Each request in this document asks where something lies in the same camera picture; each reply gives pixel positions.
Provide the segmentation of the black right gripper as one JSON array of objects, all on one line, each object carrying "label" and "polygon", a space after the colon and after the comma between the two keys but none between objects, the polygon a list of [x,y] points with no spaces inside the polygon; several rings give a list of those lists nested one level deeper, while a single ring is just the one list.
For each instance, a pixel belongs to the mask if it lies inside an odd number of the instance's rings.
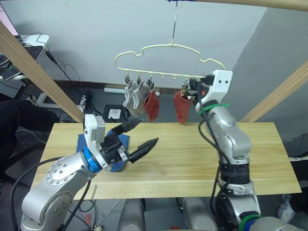
[{"label": "black right gripper", "polygon": [[190,78],[189,84],[192,89],[185,89],[184,96],[201,96],[204,97],[209,92],[209,88],[214,83],[214,75],[206,75],[199,79]]}]

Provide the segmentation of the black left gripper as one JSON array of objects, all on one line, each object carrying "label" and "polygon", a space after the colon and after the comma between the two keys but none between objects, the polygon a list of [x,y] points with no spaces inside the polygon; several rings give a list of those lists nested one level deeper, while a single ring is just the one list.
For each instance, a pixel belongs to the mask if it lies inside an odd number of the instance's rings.
[{"label": "black left gripper", "polygon": [[122,133],[127,133],[133,130],[140,123],[140,119],[128,120],[111,129],[111,133],[106,135],[104,142],[101,144],[101,155],[108,165],[111,166],[111,171],[122,171],[126,162],[135,163],[145,155],[147,155],[156,145],[159,138],[148,140],[140,145],[137,150],[129,154],[128,143],[130,136]]}]

